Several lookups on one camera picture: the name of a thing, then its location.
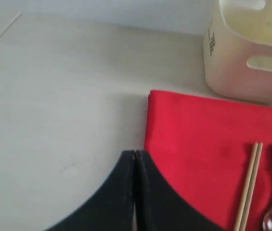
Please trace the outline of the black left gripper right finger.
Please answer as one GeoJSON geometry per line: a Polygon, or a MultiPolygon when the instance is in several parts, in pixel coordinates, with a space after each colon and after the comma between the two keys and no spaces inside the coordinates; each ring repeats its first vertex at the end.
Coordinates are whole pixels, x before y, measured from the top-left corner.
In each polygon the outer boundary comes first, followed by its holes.
{"type": "Polygon", "coordinates": [[[197,153],[135,153],[135,204],[140,231],[225,231],[228,201],[222,174],[197,153]]]}

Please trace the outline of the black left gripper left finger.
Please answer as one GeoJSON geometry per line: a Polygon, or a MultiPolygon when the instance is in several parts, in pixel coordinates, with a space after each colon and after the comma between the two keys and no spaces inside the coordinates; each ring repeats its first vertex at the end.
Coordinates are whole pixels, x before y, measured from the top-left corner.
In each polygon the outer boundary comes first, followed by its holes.
{"type": "Polygon", "coordinates": [[[133,230],[135,151],[123,151],[100,188],[49,231],[133,230]]]}

